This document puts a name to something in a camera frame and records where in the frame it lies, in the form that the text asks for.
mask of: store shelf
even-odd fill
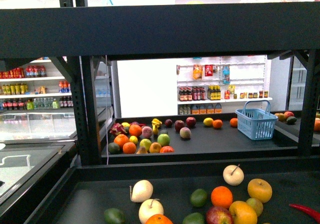
[[[64,80],[63,76],[47,76],[47,77],[30,77],[30,78],[10,78],[10,79],[0,79],[0,83],[10,83],[10,82],[28,82],[28,81],[44,81],[44,80]]]
[[[52,63],[51,60],[33,60],[30,63]]]
[[[243,98],[243,99],[221,99],[221,100],[190,100],[190,101],[178,101],[178,105],[190,105],[190,104],[209,104],[209,103],[240,103],[248,101],[271,101],[272,97],[266,98]]]
[[[69,93],[46,93],[46,94],[29,94],[29,95],[0,95],[0,99],[17,99],[17,98],[46,98],[46,97],[65,97],[71,96]]]

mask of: shelf upright post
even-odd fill
[[[319,67],[320,49],[312,49],[310,50],[307,62],[307,73],[297,149],[299,156],[310,156],[311,154],[318,97],[320,95],[320,73],[317,72]]]

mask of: avocado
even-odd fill
[[[120,151],[120,146],[117,143],[110,142],[108,144],[108,151],[110,154],[119,154]]]
[[[286,123],[288,125],[293,125],[295,124],[297,121],[297,118],[295,118],[294,116],[289,116],[287,119],[286,119]]]
[[[125,224],[125,214],[117,208],[109,208],[104,211],[104,220],[107,224]]]
[[[208,194],[203,189],[195,190],[190,196],[190,202],[195,208],[201,208],[206,204]]]
[[[205,217],[199,212],[194,212],[187,215],[182,224],[205,224]]]

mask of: display counter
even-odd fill
[[[258,217],[259,224],[314,224],[311,217],[289,204],[320,208],[319,196],[315,193],[320,185],[319,162],[319,156],[311,156],[70,168],[26,224],[102,224],[108,208],[121,209],[125,223],[138,224],[141,204],[130,200],[129,186],[139,180],[151,182],[151,198],[160,199],[164,214],[179,224],[190,213],[205,215],[212,206],[210,194],[215,187],[226,186],[234,201],[246,201],[248,183],[255,178],[269,182],[273,192]],[[244,172],[244,181],[238,186],[230,186],[223,179],[223,170],[230,164],[240,164]],[[199,188],[204,189],[209,198],[204,207],[194,208],[189,198]]]

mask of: blue shopping basket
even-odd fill
[[[247,108],[247,104],[253,102],[267,102],[265,110]],[[243,109],[235,110],[238,118],[238,130],[251,140],[271,139],[275,130],[278,117],[270,113],[268,100],[250,100],[244,104]]]

